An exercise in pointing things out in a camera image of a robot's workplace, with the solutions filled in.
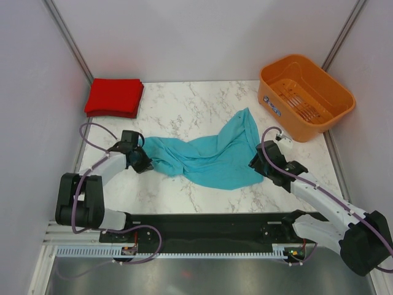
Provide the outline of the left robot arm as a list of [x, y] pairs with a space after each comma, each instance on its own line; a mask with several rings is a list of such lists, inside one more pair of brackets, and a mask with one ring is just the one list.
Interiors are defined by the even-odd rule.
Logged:
[[136, 173], [153, 169], [152, 159], [143, 150], [141, 133], [124, 130], [120, 141], [105, 150], [91, 167], [79, 173], [65, 173], [60, 179], [55, 221], [74, 232], [85, 229], [108, 230], [122, 242], [134, 237], [134, 225], [127, 214], [106, 208], [104, 187], [119, 173], [132, 168]]

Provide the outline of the turquoise t shirt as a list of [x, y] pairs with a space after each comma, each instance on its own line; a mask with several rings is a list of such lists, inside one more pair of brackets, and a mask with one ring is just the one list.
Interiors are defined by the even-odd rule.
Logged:
[[183, 176], [204, 187], [234, 190], [263, 181], [249, 167], [260, 143], [257, 124], [248, 108], [238, 111], [216, 135], [191, 141], [151, 136], [144, 150], [154, 170], [169, 177]]

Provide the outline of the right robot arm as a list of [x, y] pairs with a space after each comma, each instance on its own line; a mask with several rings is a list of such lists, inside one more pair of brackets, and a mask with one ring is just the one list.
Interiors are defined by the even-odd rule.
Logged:
[[309, 203], [325, 221], [296, 210], [281, 226], [288, 242], [311, 240], [337, 253], [343, 262], [362, 277], [392, 254], [392, 237], [386, 218], [339, 199], [320, 186], [318, 180], [297, 161], [288, 162], [272, 140], [258, 144], [249, 163], [257, 173], [274, 185]]

